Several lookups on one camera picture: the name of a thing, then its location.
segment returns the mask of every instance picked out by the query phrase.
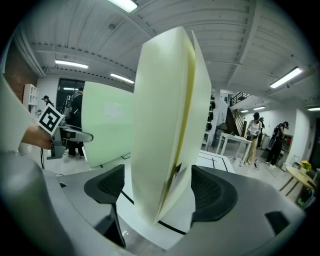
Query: white cabinet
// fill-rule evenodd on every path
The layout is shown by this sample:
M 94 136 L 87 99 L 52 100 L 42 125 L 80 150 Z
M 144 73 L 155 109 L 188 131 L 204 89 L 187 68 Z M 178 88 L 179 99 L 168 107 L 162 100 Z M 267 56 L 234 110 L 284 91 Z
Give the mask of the white cabinet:
M 23 92 L 23 105 L 28 109 L 29 105 L 36 106 L 38 102 L 38 88 L 32 85 L 31 83 L 27 83 L 24 86 Z

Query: light green board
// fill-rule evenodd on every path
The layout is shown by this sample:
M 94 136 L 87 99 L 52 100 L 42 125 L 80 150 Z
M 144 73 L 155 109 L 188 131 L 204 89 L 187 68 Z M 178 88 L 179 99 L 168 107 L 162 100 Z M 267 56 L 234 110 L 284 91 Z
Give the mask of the light green board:
M 82 131 L 93 135 L 84 143 L 89 166 L 108 163 L 131 151 L 133 93 L 86 81 L 82 98 Z

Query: brick wall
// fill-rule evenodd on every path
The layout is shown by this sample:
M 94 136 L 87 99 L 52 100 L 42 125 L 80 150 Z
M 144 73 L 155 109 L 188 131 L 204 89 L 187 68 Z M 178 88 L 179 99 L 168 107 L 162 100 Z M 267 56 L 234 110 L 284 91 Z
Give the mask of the brick wall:
M 4 77 L 21 102 L 24 96 L 25 84 L 37 86 L 37 74 L 29 67 L 14 42 L 11 43 L 8 50 Z

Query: white shirt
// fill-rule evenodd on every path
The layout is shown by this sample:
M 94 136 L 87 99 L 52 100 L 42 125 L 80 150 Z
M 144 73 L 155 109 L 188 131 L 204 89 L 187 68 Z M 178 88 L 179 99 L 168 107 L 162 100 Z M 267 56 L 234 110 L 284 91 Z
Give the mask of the white shirt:
M 250 135 L 254 135 L 254 136 L 259 135 L 260 128 L 261 128 L 261 122 L 260 121 L 258 123 L 255 123 L 254 120 L 251 120 L 249 122 L 248 130 L 250 132 Z

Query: ceiling pipe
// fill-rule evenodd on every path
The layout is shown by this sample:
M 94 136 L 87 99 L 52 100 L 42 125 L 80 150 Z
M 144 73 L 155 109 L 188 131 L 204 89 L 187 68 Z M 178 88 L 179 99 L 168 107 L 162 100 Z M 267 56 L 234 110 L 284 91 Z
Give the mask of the ceiling pipe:
M 46 73 L 40 66 L 36 56 L 34 55 L 29 41 L 27 39 L 27 36 L 21 26 L 16 30 L 13 40 L 21 53 L 22 57 L 25 59 L 25 61 L 29 64 L 30 68 L 39 76 L 39 77 L 45 77 Z

